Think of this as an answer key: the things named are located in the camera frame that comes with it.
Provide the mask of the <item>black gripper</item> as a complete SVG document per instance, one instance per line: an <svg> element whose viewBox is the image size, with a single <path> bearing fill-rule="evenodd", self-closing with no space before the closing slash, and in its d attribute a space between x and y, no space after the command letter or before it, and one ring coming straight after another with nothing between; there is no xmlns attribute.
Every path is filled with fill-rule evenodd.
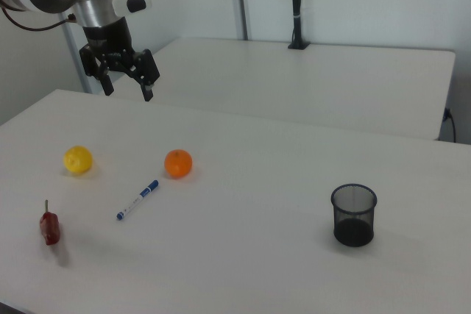
<svg viewBox="0 0 471 314"><path fill-rule="evenodd" d="M126 19L121 18L106 26L82 29L88 42L79 50L85 74L100 82L104 94L110 96L114 87L108 75L109 69L129 69L127 75L140 85L144 101L150 101L154 96L152 88L160 72L150 50L133 51Z"/></svg>

